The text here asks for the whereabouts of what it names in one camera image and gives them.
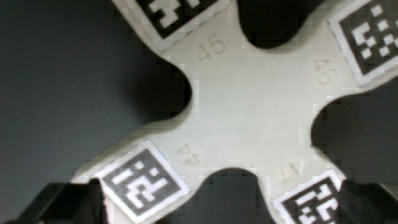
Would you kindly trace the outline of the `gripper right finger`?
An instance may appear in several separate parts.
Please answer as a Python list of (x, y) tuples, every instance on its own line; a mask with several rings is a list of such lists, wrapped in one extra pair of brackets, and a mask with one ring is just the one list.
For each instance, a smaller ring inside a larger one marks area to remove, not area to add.
[(398, 184), (347, 180), (338, 204), (338, 224), (398, 224)]

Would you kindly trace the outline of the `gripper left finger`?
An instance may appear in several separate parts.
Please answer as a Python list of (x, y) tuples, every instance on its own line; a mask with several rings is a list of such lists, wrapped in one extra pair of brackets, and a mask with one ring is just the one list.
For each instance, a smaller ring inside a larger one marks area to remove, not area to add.
[(50, 183), (11, 224), (109, 224), (100, 180)]

